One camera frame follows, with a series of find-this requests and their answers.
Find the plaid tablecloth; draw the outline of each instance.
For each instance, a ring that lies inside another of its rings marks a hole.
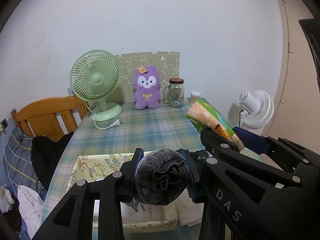
[[[171,108],[161,103],[157,109],[136,110],[134,103],[123,104],[121,114],[114,120],[98,123],[100,127],[107,127],[116,119],[122,119],[123,124],[107,130],[97,129],[88,114],[56,168],[44,203],[42,222],[64,196],[72,168],[80,155],[129,153],[137,147],[144,151],[160,148],[203,149],[200,134],[185,117],[190,107],[188,99],[181,108]]]

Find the gray bundled cloth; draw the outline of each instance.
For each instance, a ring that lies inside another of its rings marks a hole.
[[[140,202],[166,206],[189,183],[186,161],[180,153],[173,150],[150,152],[139,162],[134,182]]]

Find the cartoon printed mat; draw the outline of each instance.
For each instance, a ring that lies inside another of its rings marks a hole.
[[[179,77],[179,52],[139,52],[116,55],[120,68],[119,83],[116,90],[107,98],[107,102],[133,102],[133,87],[131,79],[137,67],[153,65],[157,68],[161,79],[160,93],[163,98],[163,88],[169,85],[169,79]]]
[[[79,156],[73,167],[67,191],[79,179],[88,182],[104,179],[114,171],[119,171],[124,162],[130,161],[133,153],[127,154],[103,154]],[[178,215],[174,202],[167,206],[151,206],[144,204],[145,211],[139,208],[135,212],[133,208],[121,203],[122,221],[125,232],[161,232],[172,230],[178,223]],[[93,228],[98,228],[98,213],[93,215]]]

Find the glass mug handle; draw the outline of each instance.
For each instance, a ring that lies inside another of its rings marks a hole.
[[[164,98],[164,100],[169,100],[170,99],[170,86],[169,85],[167,85],[167,86],[165,86],[163,88],[163,98]]]

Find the table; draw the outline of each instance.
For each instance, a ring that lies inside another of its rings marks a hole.
[[[189,99],[180,108],[171,108],[160,103],[157,109],[136,110],[134,103],[122,105],[122,112],[112,120],[99,122],[100,127],[107,127],[116,119],[123,124],[107,130],[99,130],[94,126],[88,114],[80,123],[67,148],[65,149],[52,178],[48,194],[43,206],[42,222],[56,204],[65,195],[73,166],[80,155],[97,155],[107,153],[134,152],[137,147],[144,151],[160,148],[203,149],[200,134],[185,117],[190,108]],[[200,224],[188,227],[176,227],[172,231],[144,234],[126,234],[126,239],[197,239]]]

